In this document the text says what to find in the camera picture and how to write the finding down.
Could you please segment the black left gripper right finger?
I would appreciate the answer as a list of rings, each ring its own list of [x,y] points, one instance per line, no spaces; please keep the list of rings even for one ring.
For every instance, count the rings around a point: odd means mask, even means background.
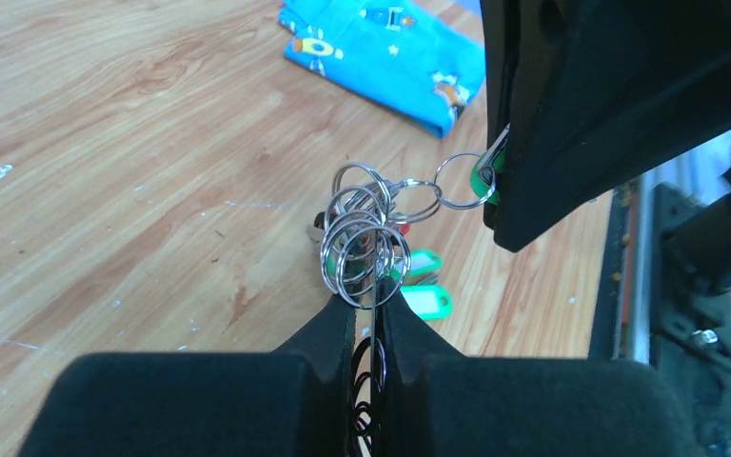
[[[658,373],[622,359],[460,353],[392,280],[376,291],[385,380],[378,456],[697,456],[690,420]]]

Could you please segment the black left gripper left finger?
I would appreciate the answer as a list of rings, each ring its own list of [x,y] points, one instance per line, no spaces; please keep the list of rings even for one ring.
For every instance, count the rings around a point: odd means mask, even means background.
[[[269,352],[100,352],[57,377],[23,456],[342,456],[354,310]]]

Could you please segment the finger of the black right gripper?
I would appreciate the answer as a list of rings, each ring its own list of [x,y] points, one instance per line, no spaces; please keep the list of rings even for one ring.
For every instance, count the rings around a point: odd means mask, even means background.
[[[488,137],[507,136],[494,242],[731,129],[731,1],[484,1]]]

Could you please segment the green key tag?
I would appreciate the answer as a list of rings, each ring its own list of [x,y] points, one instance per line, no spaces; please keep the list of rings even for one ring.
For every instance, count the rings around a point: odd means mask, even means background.
[[[509,125],[504,127],[492,145],[481,155],[472,168],[470,186],[473,193],[480,198],[481,203],[490,205],[499,203],[497,180],[503,170],[504,151],[509,129]]]

